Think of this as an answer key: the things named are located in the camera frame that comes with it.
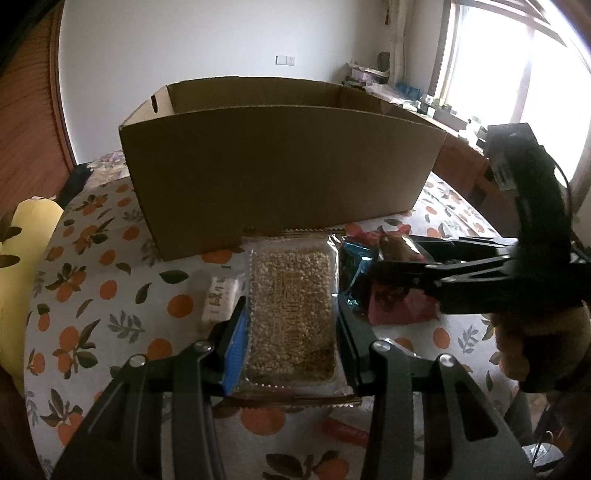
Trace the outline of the right hand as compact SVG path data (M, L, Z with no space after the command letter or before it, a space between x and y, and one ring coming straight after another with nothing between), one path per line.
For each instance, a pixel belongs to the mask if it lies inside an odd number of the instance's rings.
M519 382L554 384L571 374L590 349L590 312L582 302L552 315L492 316L505 375Z

